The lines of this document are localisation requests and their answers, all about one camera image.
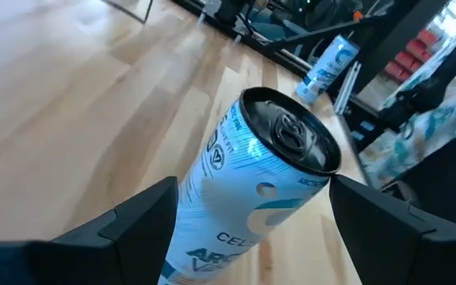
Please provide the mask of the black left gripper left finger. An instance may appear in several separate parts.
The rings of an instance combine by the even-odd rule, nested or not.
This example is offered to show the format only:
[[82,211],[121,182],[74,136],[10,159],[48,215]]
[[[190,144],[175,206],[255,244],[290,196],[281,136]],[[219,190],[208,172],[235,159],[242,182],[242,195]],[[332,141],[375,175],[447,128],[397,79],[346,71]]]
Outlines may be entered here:
[[0,241],[0,284],[156,284],[177,196],[166,177],[50,241]]

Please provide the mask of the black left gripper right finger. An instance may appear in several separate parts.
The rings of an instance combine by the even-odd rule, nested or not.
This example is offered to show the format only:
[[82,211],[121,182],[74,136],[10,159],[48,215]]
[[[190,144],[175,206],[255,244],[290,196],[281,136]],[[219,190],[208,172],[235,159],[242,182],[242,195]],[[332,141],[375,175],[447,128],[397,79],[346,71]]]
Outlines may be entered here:
[[362,283],[456,285],[456,223],[342,175],[329,199]]

